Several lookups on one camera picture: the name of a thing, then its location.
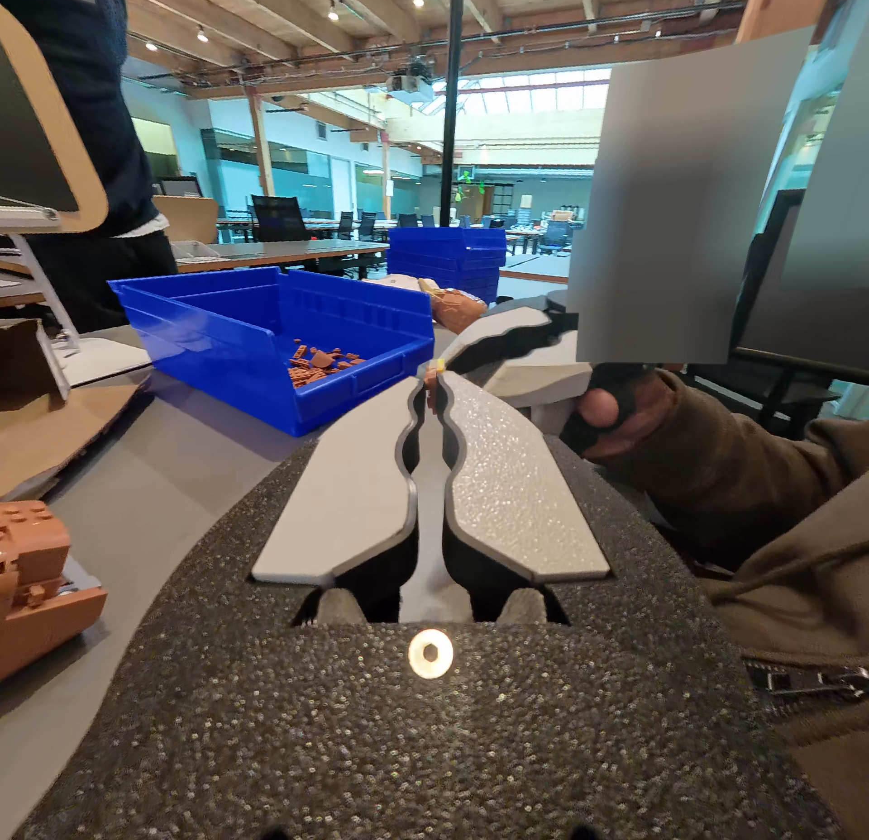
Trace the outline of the blue plastic bin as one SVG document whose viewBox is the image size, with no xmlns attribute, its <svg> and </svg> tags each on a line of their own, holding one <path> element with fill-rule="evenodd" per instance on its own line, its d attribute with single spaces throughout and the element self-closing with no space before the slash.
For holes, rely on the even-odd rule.
<svg viewBox="0 0 869 840">
<path fill-rule="evenodd" d="M 433 357 L 425 294 L 277 268 L 110 282 L 157 370 L 301 437 Z M 294 389 L 292 341 L 365 362 Z"/>
</svg>

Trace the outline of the wooden background table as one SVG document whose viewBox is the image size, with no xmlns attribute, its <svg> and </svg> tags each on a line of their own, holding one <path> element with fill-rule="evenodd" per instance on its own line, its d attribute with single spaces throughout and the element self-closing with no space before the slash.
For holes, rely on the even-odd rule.
<svg viewBox="0 0 869 840">
<path fill-rule="evenodd" d="M 179 271 L 186 274 L 255 267 L 299 268 L 319 273 L 367 270 L 385 254 L 387 243 L 328 239 L 212 244 L 205 248 L 209 254 L 177 260 Z"/>
</svg>

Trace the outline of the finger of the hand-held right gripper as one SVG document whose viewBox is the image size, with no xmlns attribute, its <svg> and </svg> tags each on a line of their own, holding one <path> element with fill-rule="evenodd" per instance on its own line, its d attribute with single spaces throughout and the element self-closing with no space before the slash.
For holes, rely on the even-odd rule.
<svg viewBox="0 0 869 840">
<path fill-rule="evenodd" d="M 490 378 L 504 361 L 532 353 L 578 361 L 577 327 L 576 314 L 562 306 L 518 306 L 485 313 L 440 358 L 447 363 L 445 373 L 463 378 Z"/>
<path fill-rule="evenodd" d="M 581 396 L 593 369 L 586 361 L 532 353 L 501 363 L 482 389 L 514 408 L 538 407 Z"/>
</svg>

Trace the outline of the white screen stand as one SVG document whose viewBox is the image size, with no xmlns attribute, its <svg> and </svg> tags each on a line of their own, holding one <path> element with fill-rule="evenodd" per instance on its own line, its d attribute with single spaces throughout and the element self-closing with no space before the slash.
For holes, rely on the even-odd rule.
<svg viewBox="0 0 869 840">
<path fill-rule="evenodd" d="M 40 233 L 60 234 L 67 221 L 56 210 L 41 206 L 3 206 L 1 230 L 19 250 L 33 280 L 47 299 L 62 333 L 52 342 L 59 367 L 72 388 L 147 368 L 147 352 L 136 346 L 101 337 L 82 339 L 57 292 L 27 243 L 26 236 Z"/>
</svg>

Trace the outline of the black monitor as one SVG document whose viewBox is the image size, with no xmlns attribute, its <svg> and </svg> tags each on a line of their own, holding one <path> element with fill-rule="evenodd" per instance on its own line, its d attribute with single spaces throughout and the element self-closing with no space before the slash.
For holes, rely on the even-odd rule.
<svg viewBox="0 0 869 840">
<path fill-rule="evenodd" d="M 805 190 L 776 193 L 748 249 L 733 315 L 733 356 L 867 385 L 867 288 L 785 289 L 788 249 Z"/>
</svg>

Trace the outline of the black pole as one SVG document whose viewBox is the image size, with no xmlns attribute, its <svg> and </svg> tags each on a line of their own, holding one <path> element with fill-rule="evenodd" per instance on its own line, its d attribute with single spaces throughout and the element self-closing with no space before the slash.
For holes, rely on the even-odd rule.
<svg viewBox="0 0 869 840">
<path fill-rule="evenodd" d="M 462 26 L 464 0 L 449 1 L 448 61 L 445 88 L 445 108 L 442 137 L 442 163 L 440 179 L 441 228 L 449 228 L 452 221 L 451 208 L 454 199 L 452 190 L 454 175 L 455 128 L 458 104 L 458 82 L 462 54 Z"/>
</svg>

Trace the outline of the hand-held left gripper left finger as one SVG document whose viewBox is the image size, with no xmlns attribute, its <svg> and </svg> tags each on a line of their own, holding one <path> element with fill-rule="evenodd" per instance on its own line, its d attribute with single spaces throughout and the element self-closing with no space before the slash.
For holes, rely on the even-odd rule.
<svg viewBox="0 0 869 840">
<path fill-rule="evenodd" d="M 397 621 L 419 554 L 421 381 L 400 380 L 334 422 L 252 568 L 259 583 L 350 592 L 370 621 Z"/>
</svg>

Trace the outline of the stack of blue bins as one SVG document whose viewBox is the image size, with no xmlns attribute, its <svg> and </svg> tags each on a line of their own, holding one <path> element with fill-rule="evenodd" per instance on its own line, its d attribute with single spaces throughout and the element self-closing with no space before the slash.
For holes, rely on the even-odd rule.
<svg viewBox="0 0 869 840">
<path fill-rule="evenodd" d="M 386 252 L 391 275 L 426 278 L 494 303 L 506 262 L 502 228 L 394 228 Z"/>
</svg>

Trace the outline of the black office chair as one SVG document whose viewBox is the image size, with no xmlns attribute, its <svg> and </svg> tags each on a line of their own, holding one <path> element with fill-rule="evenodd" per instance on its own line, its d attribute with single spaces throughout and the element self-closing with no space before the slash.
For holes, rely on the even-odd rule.
<svg viewBox="0 0 869 840">
<path fill-rule="evenodd" d="M 255 242 L 303 242 L 312 235 L 307 229 L 295 196 L 253 195 Z"/>
</svg>

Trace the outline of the pile of brown bricks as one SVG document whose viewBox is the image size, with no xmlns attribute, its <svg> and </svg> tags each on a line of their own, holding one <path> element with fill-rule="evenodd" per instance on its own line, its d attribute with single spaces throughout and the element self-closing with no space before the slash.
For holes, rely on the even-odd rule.
<svg viewBox="0 0 869 840">
<path fill-rule="evenodd" d="M 294 389 L 301 389 L 365 362 L 359 355 L 310 346 L 295 338 L 288 358 L 288 378 Z"/>
</svg>

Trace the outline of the tan chair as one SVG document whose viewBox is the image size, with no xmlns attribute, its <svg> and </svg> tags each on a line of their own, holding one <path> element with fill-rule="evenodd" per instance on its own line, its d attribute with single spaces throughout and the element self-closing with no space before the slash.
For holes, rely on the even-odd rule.
<svg viewBox="0 0 869 840">
<path fill-rule="evenodd" d="M 154 195 L 153 204 L 163 214 L 168 226 L 166 237 L 170 242 L 218 242 L 219 205 L 208 197 Z"/>
</svg>

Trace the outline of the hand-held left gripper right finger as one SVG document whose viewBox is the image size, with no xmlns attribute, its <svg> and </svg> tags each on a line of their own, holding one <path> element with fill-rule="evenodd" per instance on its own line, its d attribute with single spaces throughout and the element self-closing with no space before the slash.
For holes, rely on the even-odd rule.
<svg viewBox="0 0 869 840">
<path fill-rule="evenodd" d="M 438 376 L 444 490 L 443 559 L 473 619 L 494 621 L 530 588 L 606 579 L 610 565 L 544 435 L 519 411 L 455 372 Z"/>
</svg>

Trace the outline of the brown toy figure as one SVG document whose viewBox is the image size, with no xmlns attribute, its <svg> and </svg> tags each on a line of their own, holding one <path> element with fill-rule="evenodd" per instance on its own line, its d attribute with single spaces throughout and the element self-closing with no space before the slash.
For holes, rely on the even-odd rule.
<svg viewBox="0 0 869 840">
<path fill-rule="evenodd" d="M 489 305 L 479 297 L 459 289 L 442 288 L 431 278 L 392 274 L 366 282 L 425 294 L 433 322 L 455 334 L 461 334 L 489 310 Z"/>
</svg>

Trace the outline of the person's right forearm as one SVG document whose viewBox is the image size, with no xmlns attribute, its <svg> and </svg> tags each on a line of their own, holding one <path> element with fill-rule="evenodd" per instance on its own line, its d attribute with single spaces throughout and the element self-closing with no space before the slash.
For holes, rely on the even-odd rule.
<svg viewBox="0 0 869 840">
<path fill-rule="evenodd" d="M 701 559 L 736 572 L 763 547 L 867 478 L 867 421 L 810 422 L 793 441 L 769 433 L 676 375 L 673 404 L 625 472 Z"/>
</svg>

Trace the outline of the ceiling projector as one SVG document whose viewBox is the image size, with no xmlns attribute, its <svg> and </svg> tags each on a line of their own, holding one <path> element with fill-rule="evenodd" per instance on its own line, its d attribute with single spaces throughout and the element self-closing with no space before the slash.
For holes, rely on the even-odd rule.
<svg viewBox="0 0 869 840">
<path fill-rule="evenodd" d="M 386 94 L 407 106 L 425 106 L 435 100 L 433 82 L 431 65 L 421 57 L 411 57 L 388 78 Z"/>
</svg>

